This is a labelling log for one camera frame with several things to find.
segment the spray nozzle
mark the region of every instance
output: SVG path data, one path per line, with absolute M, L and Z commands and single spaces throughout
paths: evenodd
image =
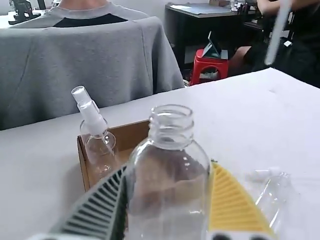
M 77 86 L 71 94 L 91 135 L 102 135 L 108 129 L 106 120 L 101 116 L 96 103 L 89 96 L 84 86 Z

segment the gray sweatshirt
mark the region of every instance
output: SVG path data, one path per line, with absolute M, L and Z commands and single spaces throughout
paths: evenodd
M 35 18 L 33 20 L 25 21 L 20 24 L 11 26 L 11 28 L 20 29 L 39 29 L 39 28 L 49 28 L 59 25 L 59 23 L 67 20 L 78 20 L 78 22 L 84 20 L 92 20 L 101 18 L 103 16 L 109 15 L 109 18 L 113 20 L 124 19 L 124 20 L 138 20 L 148 18 L 148 15 L 133 9 L 125 8 L 120 5 L 115 5 L 112 2 L 107 2 L 104 6 L 88 9 L 88 10 L 68 10 L 61 7 L 53 7 L 50 11 L 46 12 L 44 15 Z
M 144 16 L 109 6 L 121 18 Z M 158 18 L 49 27 L 62 19 L 54 9 L 15 26 L 29 29 L 0 31 L 0 130 L 77 113 L 76 86 L 85 86 L 99 108 L 184 87 Z

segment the red stool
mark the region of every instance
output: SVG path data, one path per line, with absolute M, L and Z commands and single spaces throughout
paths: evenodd
M 216 68 L 220 79 L 228 77 L 228 60 L 202 57 L 203 52 L 203 49 L 199 49 L 195 53 L 190 86 L 200 84 L 200 74 L 207 68 Z

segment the glass bottle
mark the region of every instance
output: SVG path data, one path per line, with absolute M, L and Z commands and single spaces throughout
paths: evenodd
M 151 110 L 148 137 L 126 170 L 129 240 L 195 240 L 207 230 L 211 164 L 193 138 L 193 112 L 180 105 Z
M 108 131 L 108 122 L 100 114 L 85 87 L 78 86 L 71 93 L 84 118 L 80 125 L 80 134 L 90 163 L 90 172 L 93 172 L 89 177 L 93 183 L 97 183 L 121 167 L 117 158 L 116 137 Z

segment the white table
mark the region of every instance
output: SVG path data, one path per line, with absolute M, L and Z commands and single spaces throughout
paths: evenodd
M 194 110 L 195 139 L 241 179 L 279 166 L 305 203 L 290 240 L 316 237 L 320 213 L 320 89 L 267 69 L 161 93 L 101 110 L 111 127 L 145 120 L 150 108 Z M 0 239 L 46 232 L 84 193 L 76 137 L 81 116 L 68 115 L 0 132 Z
M 48 10 L 33 10 L 34 14 L 45 14 Z M 0 15 L 0 29 L 7 29 L 10 27 L 9 21 L 14 21 L 14 11 L 8 12 L 8 15 Z

